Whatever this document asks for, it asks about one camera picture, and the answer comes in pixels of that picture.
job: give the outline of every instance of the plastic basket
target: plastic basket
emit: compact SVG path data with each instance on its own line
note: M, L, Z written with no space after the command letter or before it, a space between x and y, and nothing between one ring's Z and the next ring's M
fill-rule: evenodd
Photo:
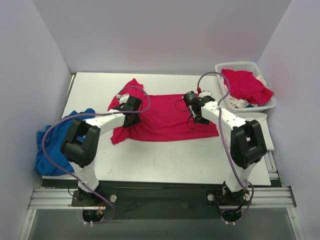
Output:
M219 64L215 65L216 72L221 73L222 69L231 69L234 71L240 71L240 70L249 71L249 72L253 72L253 75L255 77L260 75L264 78L264 76L262 75L257 64L255 64L254 62L251 62L251 61L234 61L234 62L219 63ZM221 89L222 95L225 95L227 93L227 91L225 90L224 80L220 75L217 75L217 78L218 78L218 83L219 83L219 87ZM274 96L272 96L270 98L270 100L266 104L264 104L263 106L257 106L257 107L236 108L236 107L231 106L228 98L224 99L223 101L225 103L225 107L233 113L261 112L263 110L271 109L276 106L276 99Z

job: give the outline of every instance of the red garment in basket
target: red garment in basket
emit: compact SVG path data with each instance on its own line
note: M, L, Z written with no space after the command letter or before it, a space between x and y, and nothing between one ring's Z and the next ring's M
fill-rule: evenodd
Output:
M129 81L125 86L144 87L136 79ZM141 99L143 109L148 106L148 98L139 89L129 88L121 92L121 94L130 94ZM193 130L187 127L189 112L180 112L175 107L176 100L181 100L182 96L182 94L150 95L150 108L139 115L141 123L128 128L115 128L111 137L112 143L117 144L127 138L146 142L167 142L219 136L216 125L213 123L209 125L197 124ZM118 104L118 99L113 98L108 110ZM182 101L177 102L177 107L180 110L187 109ZM191 128L194 126L192 119L189 121L189 125Z
M262 106L266 104L274 94L257 80L251 71L223 69L221 72L228 78L230 82L230 94L236 99L244 99L250 104Z

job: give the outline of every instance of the gray floor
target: gray floor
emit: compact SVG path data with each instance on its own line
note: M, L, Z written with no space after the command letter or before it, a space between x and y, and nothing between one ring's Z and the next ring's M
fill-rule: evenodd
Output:
M114 220L94 227L80 210L38 210L29 240L291 240L287 210L251 209L236 226L216 220Z

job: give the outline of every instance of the blue towel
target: blue towel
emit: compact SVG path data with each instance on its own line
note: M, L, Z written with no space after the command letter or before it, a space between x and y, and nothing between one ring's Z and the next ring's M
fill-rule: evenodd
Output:
M84 112L80 113L86 113L91 114L95 113L95 110L92 108L88 108ZM77 112L73 111L70 113L69 116L76 115ZM83 116L79 117L79 119L90 119L94 116ZM45 140L45 149L47 153L49 154L50 158L55 161L59 166L63 167L64 169L68 170L69 172L73 172L74 169L70 165L70 163L66 160L65 156L60 152L60 146L67 134L67 131L69 129L69 126L71 124L72 119L65 121L58 126L56 126L48 135L48 137ZM48 125L45 128L45 131L38 131L36 133L36 144L38 146L38 152L36 153L36 161L35 161L35 170L37 173L41 176L59 176L62 174L65 174L65 172L61 171L60 169L53 166L45 157L44 152L42 151L42 139L46 133L46 131L51 126Z

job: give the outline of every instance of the white wall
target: white wall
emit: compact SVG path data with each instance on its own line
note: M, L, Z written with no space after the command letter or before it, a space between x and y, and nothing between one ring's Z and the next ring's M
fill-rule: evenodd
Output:
M257 62L291 0L34 0L72 72L202 74Z
M278 101L268 119L274 157L307 240L320 236L319 10L318 0L293 0L258 62Z
M18 239L32 189L36 132L62 113L71 74L31 0L0 7L0 233Z

